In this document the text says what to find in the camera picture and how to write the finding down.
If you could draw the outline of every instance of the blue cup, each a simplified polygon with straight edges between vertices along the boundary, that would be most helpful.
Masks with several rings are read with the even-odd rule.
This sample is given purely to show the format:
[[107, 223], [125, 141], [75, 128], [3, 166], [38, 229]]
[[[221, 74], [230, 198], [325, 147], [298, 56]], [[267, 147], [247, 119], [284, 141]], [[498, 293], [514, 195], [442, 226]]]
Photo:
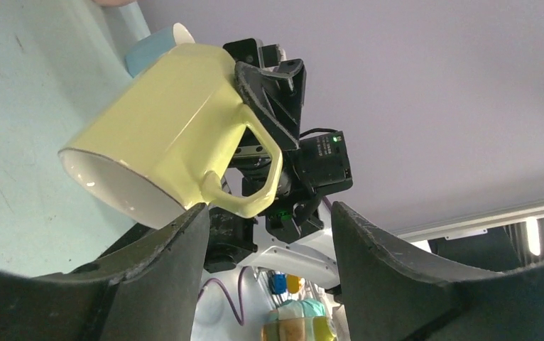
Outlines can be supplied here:
[[126, 69], [132, 77], [151, 66], [175, 46], [172, 27], [159, 30], [136, 43], [126, 54]]

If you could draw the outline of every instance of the gray wall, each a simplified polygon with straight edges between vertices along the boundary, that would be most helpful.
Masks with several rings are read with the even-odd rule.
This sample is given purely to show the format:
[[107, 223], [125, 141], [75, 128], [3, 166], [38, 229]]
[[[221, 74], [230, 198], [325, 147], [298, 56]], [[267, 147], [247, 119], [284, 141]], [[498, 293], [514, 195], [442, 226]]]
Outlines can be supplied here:
[[544, 1], [142, 0], [151, 29], [257, 37], [308, 69], [303, 128], [345, 131], [343, 200], [386, 229], [544, 200]]

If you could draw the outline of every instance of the cable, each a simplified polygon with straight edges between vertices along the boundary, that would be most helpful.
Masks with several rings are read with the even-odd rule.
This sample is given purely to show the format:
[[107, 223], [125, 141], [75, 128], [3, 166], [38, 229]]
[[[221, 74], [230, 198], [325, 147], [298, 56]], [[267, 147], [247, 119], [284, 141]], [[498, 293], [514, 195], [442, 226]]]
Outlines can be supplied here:
[[301, 139], [302, 137], [306, 137], [307, 135], [314, 134], [314, 133], [336, 133], [336, 132], [337, 130], [330, 129], [330, 128], [314, 128], [299, 134], [299, 138]]
[[224, 291], [224, 295], [226, 296], [226, 299], [228, 300], [228, 303], [230, 304], [230, 308], [232, 308], [232, 313], [234, 314], [234, 317], [236, 318], [236, 321], [239, 323], [239, 325], [245, 325], [245, 311], [243, 307], [243, 276], [245, 275], [245, 272], [247, 270], [248, 266], [245, 266], [241, 269], [241, 272], [239, 273], [239, 309], [241, 310], [241, 317], [239, 317], [239, 313], [236, 311], [236, 307], [234, 306], [234, 303], [232, 303], [232, 298], [230, 298], [230, 293], [228, 292], [228, 289], [226, 289], [226, 286], [217, 278], [210, 278], [201, 287], [201, 291], [199, 291], [199, 296], [197, 296], [197, 303], [201, 300], [201, 297], [203, 297], [203, 293], [205, 292], [205, 287], [210, 285], [211, 283], [216, 283], [222, 291]]

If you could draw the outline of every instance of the blue object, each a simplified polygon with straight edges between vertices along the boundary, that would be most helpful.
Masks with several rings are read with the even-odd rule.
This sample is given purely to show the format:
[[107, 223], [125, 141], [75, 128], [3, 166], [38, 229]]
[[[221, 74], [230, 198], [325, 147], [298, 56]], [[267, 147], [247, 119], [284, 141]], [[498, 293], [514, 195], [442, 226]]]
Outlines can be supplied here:
[[272, 276], [272, 293], [280, 295], [287, 292], [287, 276], [285, 274]]
[[137, 42], [126, 54], [126, 69], [132, 77], [151, 66], [176, 45], [172, 27], [159, 30]]

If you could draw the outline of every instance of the light blue mug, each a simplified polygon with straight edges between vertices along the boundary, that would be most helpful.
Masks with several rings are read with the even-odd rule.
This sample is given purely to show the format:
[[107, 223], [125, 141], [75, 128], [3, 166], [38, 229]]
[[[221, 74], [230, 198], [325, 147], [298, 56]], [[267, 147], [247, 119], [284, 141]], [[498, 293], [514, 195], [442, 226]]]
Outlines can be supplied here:
[[186, 27], [176, 23], [137, 42], [126, 54], [126, 69], [132, 77], [136, 77], [174, 46], [194, 42]]

